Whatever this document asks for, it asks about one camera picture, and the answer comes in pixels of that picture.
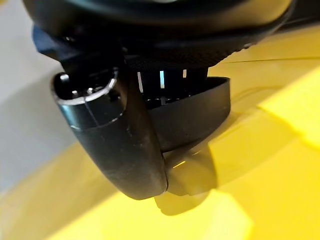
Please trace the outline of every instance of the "yellow panel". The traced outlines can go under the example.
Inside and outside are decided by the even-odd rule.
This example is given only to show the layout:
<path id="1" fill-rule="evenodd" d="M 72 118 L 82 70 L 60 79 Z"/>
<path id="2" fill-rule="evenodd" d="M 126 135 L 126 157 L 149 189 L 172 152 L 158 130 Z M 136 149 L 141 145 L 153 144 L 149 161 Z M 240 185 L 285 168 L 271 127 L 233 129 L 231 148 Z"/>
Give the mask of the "yellow panel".
<path id="1" fill-rule="evenodd" d="M 320 68 L 259 106 L 290 124 L 315 147 L 320 147 Z"/>
<path id="2" fill-rule="evenodd" d="M 303 42 L 297 41 L 308 36 L 307 30 L 296 36 L 300 48 Z M 286 49 L 283 40 L 277 36 L 275 44 L 243 53 L 254 60 L 260 51 L 263 59 L 274 49 Z M 305 51 L 297 49 L 303 58 L 315 45 L 304 43 Z M 168 192 L 129 199 L 76 144 L 1 198 L 2 238 L 320 239 L 320 150 L 303 138 L 314 129 L 306 126 L 316 125 L 318 118 L 306 110 L 294 120 L 310 104 L 311 98 L 303 96 L 319 102 L 319 65 L 319 59 L 293 59 L 212 68 L 211 75 L 232 78 L 230 117 L 183 159 L 169 156 Z M 296 96 L 300 109 L 289 107 L 288 99 Z"/>
<path id="3" fill-rule="evenodd" d="M 255 223 L 252 240 L 320 239 L 320 151 L 295 140 L 220 187 Z"/>
<path id="4" fill-rule="evenodd" d="M 284 59 L 318 59 L 320 26 L 273 35 L 249 50 L 233 53 L 223 62 L 245 62 Z"/>

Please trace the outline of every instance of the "yellow surface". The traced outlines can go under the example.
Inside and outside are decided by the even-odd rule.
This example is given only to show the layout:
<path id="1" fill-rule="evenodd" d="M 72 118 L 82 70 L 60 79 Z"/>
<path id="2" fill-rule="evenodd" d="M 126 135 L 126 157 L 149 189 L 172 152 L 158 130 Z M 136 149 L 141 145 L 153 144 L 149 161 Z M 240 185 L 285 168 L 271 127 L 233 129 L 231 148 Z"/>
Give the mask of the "yellow surface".
<path id="1" fill-rule="evenodd" d="M 320 239 L 312 31 L 271 37 L 210 70 L 232 79 L 230 117 L 182 160 L 168 157 L 167 193 L 124 196 L 76 144 L 1 199 L 3 239 Z"/>

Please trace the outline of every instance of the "black plastic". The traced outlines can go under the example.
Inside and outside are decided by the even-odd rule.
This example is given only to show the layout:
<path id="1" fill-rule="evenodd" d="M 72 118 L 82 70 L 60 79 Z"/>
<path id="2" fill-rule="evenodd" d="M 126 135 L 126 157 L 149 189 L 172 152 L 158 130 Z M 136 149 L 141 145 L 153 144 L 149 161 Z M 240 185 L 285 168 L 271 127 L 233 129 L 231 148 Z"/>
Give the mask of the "black plastic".
<path id="1" fill-rule="evenodd" d="M 193 96 L 149 110 L 163 152 L 207 137 L 229 115 L 228 78 L 208 77 L 194 91 Z"/>
<path id="2" fill-rule="evenodd" d="M 167 177 L 135 76 L 122 73 L 119 79 L 124 81 L 99 97 L 65 100 L 59 97 L 65 90 L 59 88 L 58 75 L 52 91 L 77 139 L 103 174 L 124 194 L 141 200 L 166 191 Z"/>

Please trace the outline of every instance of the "gray wall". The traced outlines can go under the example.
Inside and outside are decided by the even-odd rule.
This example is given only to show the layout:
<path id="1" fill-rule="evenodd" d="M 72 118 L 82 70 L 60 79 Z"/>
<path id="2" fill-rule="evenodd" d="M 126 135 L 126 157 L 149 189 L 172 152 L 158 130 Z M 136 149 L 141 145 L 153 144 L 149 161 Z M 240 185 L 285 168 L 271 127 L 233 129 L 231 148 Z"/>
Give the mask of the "gray wall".
<path id="1" fill-rule="evenodd" d="M 49 90 L 62 69 L 36 52 L 21 2 L 0 5 L 0 192 L 76 141 Z"/>

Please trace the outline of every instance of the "small metal pin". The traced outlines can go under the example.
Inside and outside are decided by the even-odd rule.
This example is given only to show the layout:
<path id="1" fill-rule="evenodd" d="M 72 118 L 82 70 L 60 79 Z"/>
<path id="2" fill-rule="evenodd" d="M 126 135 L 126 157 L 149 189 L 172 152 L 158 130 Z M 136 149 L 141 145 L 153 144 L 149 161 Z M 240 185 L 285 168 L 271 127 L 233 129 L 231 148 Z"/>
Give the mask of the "small metal pin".
<path id="1" fill-rule="evenodd" d="M 93 94 L 94 89 L 92 87 L 89 87 L 88 90 L 86 91 L 87 94 Z"/>
<path id="2" fill-rule="evenodd" d="M 73 99 L 76 99 L 77 97 L 79 97 L 78 92 L 77 92 L 76 90 L 73 90 L 73 91 L 72 91 L 72 98 L 73 98 Z"/>

